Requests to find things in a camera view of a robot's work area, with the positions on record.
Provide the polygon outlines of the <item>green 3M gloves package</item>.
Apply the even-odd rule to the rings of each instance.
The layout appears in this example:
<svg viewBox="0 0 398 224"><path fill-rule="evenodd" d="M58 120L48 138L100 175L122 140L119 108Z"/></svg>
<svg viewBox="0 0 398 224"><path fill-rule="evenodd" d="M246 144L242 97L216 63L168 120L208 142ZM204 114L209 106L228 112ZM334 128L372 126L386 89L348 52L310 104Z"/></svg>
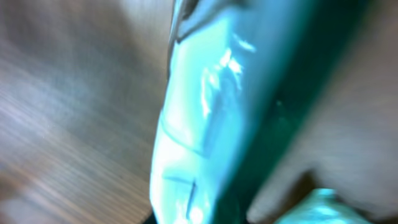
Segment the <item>green 3M gloves package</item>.
<svg viewBox="0 0 398 224"><path fill-rule="evenodd" d="M174 1L149 223L246 223L369 1Z"/></svg>

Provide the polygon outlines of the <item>light teal small packet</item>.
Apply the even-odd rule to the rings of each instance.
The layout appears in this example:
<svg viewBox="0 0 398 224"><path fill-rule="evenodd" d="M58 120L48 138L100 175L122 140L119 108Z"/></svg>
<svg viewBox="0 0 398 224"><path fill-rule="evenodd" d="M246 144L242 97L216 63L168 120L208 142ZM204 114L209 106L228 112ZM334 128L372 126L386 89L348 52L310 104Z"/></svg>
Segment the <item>light teal small packet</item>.
<svg viewBox="0 0 398 224"><path fill-rule="evenodd" d="M315 189L275 224L371 224L339 202L333 189Z"/></svg>

